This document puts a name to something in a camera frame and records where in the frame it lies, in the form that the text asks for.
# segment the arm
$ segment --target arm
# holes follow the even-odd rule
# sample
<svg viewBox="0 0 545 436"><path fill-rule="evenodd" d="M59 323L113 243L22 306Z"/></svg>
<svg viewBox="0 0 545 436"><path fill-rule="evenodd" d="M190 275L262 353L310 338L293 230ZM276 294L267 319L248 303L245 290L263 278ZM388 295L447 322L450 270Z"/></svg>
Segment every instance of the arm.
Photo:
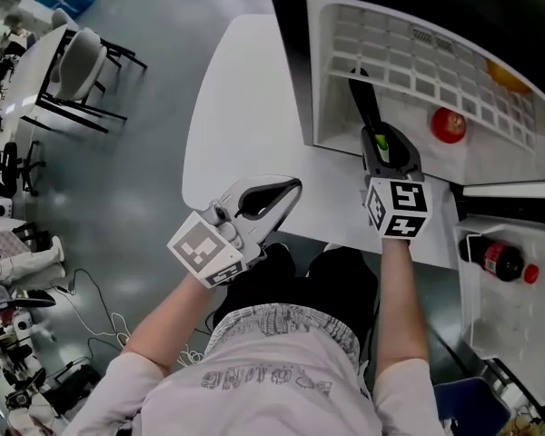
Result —
<svg viewBox="0 0 545 436"><path fill-rule="evenodd" d="M137 326L122 353L135 352L169 374L212 293L191 275Z"/></svg>
<svg viewBox="0 0 545 436"><path fill-rule="evenodd" d="M428 361L426 321L414 285L408 244L383 239L377 371L409 359Z"/></svg>
<svg viewBox="0 0 545 436"><path fill-rule="evenodd" d="M183 278L135 329L64 436L115 435L122 422L133 418L169 373L211 297L191 274Z"/></svg>
<svg viewBox="0 0 545 436"><path fill-rule="evenodd" d="M389 436L443 436L408 244L383 239L375 409Z"/></svg>

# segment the chair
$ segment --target chair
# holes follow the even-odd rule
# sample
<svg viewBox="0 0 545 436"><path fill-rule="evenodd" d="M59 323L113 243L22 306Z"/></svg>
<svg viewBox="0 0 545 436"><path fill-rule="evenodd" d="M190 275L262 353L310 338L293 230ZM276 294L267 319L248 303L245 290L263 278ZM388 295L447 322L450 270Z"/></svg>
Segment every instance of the chair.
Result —
<svg viewBox="0 0 545 436"><path fill-rule="evenodd" d="M38 141L33 141L28 150L28 155L23 160L18 158L17 147L14 142L9 142L5 145L3 152L0 152L0 175L2 175L2 182L0 183L0 197L12 198L17 190L17 179L22 177L23 191L29 192L33 197L38 195L38 192L34 190L30 172L36 168L36 166L45 167L45 162L32 162L32 153L34 146L39 144Z"/></svg>
<svg viewBox="0 0 545 436"><path fill-rule="evenodd" d="M26 49L17 42L11 42L4 50L4 56L22 56L26 53Z"/></svg>
<svg viewBox="0 0 545 436"><path fill-rule="evenodd" d="M67 28L71 31L77 32L79 30L79 25L73 20L71 16L69 16L65 10L61 8L56 8L53 11L53 15L51 16L51 24L53 26L53 29L56 29L57 27L60 27L62 25L66 25Z"/></svg>
<svg viewBox="0 0 545 436"><path fill-rule="evenodd" d="M56 29L57 27L60 27L62 25L66 25L67 30L72 32L78 32L80 29L79 25L74 21L74 19L61 8L57 8L53 11L53 15L51 16L51 25L53 29ZM121 47L117 44L112 44L111 42L107 42L104 39L101 39L101 44L103 44L103 46L107 47L108 49L107 58L118 68L121 68L121 64L115 59L115 57L121 58L121 56L124 56L132 62L140 65L143 69L147 69L147 64L135 58L135 52L133 50Z"/></svg>
<svg viewBox="0 0 545 436"><path fill-rule="evenodd" d="M126 116L86 104L93 86L105 92L104 87L97 82L97 77L101 73L106 55L107 48L101 45L100 37L91 29L76 33L51 71L51 81L58 83L58 90L54 94L45 93L46 98L55 104L68 106L98 118L102 118L100 114L106 114L126 121Z"/></svg>
<svg viewBox="0 0 545 436"><path fill-rule="evenodd" d="M481 377L434 386L438 418L453 420L454 436L496 436L510 419L507 405Z"/></svg>
<svg viewBox="0 0 545 436"><path fill-rule="evenodd" d="M40 289L32 289L26 291L25 297L17 297L9 301L0 302L0 312L10 310L13 308L41 308L41 307L53 307L56 305L56 300L53 297Z"/></svg>
<svg viewBox="0 0 545 436"><path fill-rule="evenodd" d="M24 223L12 230L12 232L22 241L25 245L35 241L35 248L32 252L41 252L50 249L51 237L48 231L39 231L36 227L36 223Z"/></svg>
<svg viewBox="0 0 545 436"><path fill-rule="evenodd" d="M30 49L34 44L38 42L38 38L35 33L30 33L26 36L26 50Z"/></svg>

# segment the black pants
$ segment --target black pants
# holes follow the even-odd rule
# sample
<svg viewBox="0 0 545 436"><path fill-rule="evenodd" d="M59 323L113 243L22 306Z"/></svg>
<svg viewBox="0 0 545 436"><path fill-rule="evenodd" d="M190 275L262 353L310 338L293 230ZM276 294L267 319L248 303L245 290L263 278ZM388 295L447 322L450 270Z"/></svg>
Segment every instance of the black pants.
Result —
<svg viewBox="0 0 545 436"><path fill-rule="evenodd" d="M291 303L311 307L345 323L360 346L373 327L373 305L378 280L356 249L341 247L319 255L309 266L309 277L295 278L291 254L279 243L266 249L267 259L242 272L228 286L213 324L244 307L262 303Z"/></svg>

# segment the white tray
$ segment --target white tray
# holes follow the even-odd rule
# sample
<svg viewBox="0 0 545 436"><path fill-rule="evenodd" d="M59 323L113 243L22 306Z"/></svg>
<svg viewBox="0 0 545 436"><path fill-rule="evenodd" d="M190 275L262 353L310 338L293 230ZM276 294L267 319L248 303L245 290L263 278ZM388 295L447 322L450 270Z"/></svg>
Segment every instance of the white tray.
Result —
<svg viewBox="0 0 545 436"><path fill-rule="evenodd" d="M535 284L503 282L458 257L462 339L482 359L501 359L545 405L545 224L468 217L454 228L457 250L468 233L511 243L540 269Z"/></svg>
<svg viewBox="0 0 545 436"><path fill-rule="evenodd" d="M369 77L360 74L362 68ZM491 79L483 56L419 25L341 5L330 75L445 106L535 151L532 95L507 91Z"/></svg>

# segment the gray floor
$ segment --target gray floor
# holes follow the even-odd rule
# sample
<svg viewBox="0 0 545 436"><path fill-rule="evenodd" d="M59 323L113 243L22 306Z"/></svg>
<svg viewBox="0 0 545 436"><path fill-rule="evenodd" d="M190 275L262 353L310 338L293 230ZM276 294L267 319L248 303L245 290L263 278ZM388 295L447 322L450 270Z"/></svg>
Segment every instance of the gray floor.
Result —
<svg viewBox="0 0 545 436"><path fill-rule="evenodd" d="M40 196L25 201L25 218L60 235L67 271L84 268L92 274L110 310L124 315L132 329L184 275L165 245L189 213L181 195L183 157L213 51L237 15L272 10L270 0L97 0L79 23L135 50L149 64L144 74L124 64L118 77L112 65L105 67L109 90L102 106L129 121L108 122L107 136L75 124L61 124L62 133L33 131L26 124L17 138L26 147L31 136L39 139L47 161L37 177ZM302 271L323 247L285 234L275 237L289 243ZM379 266L378 256L367 254L367 261ZM417 277L429 321L457 346L457 273L420 265ZM81 273L77 280L77 309L93 329L110 331L96 289ZM63 365L55 350L64 361L88 353L90 334L63 299L44 315L57 337L54 344L41 341L49 371ZM202 350L207 338L195 333L190 345ZM432 344L435 381L460 377L447 352ZM100 371L117 354L98 342L93 349Z"/></svg>

